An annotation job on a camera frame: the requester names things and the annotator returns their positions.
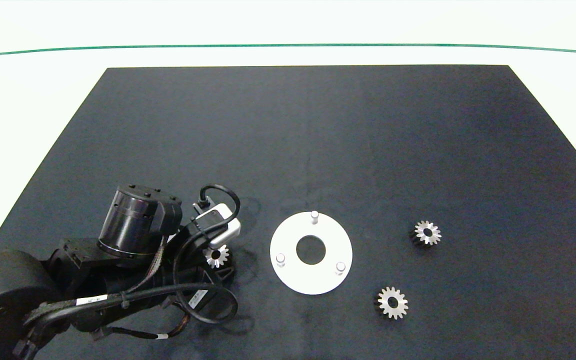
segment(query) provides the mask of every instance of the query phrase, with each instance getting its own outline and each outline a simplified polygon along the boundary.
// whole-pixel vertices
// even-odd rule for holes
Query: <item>gear center hole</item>
[[[388,306],[390,306],[391,308],[393,308],[393,309],[397,308],[399,305],[400,305],[400,302],[397,301],[396,298],[394,298],[392,296],[388,298]]]
[[[306,235],[297,242],[297,256],[306,264],[318,264],[326,256],[326,245],[317,236]]]

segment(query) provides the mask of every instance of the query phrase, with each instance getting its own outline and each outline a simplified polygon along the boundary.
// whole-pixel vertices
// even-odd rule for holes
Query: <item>black cylindrical motor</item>
[[[121,185],[99,234],[99,248],[120,258],[149,258],[162,237],[178,231],[181,217],[176,196],[151,187]]]

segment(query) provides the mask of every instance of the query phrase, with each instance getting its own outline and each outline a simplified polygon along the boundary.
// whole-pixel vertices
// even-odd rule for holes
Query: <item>cable label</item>
[[[108,294],[98,295],[98,296],[90,296],[90,297],[80,297],[75,302],[75,305],[84,305],[90,303],[96,303],[97,301],[104,301],[108,299]]]
[[[190,305],[192,309],[195,309],[195,306],[199,304],[199,301],[201,301],[204,298],[207,292],[208,290],[197,290],[197,292],[194,293],[190,301],[188,301],[188,305]]]

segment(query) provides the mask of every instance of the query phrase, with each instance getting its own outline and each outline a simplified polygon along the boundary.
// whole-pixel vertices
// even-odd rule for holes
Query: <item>silver spur gear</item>
[[[421,246],[430,247],[438,244],[441,240],[441,230],[435,223],[419,221],[414,226],[413,241]]]
[[[408,309],[408,301],[405,299],[404,294],[400,290],[395,290],[394,287],[386,287],[386,289],[381,289],[381,292],[377,294],[378,311],[388,319],[399,319],[406,315],[406,310]]]
[[[212,248],[206,248],[203,251],[203,256],[206,258],[206,262],[210,265],[210,268],[214,269],[224,266],[224,263],[228,261],[228,248],[224,244],[217,250]]]

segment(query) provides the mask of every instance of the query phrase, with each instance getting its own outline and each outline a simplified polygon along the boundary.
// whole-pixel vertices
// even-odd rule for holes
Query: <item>white ring base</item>
[[[306,264],[297,255],[297,243],[308,235],[318,237],[326,247],[324,258],[317,264]],[[315,211],[299,212],[285,219],[274,231],[270,262],[279,279],[290,289],[307,295],[324,294],[338,287],[348,275],[353,248],[348,234],[335,219]]]

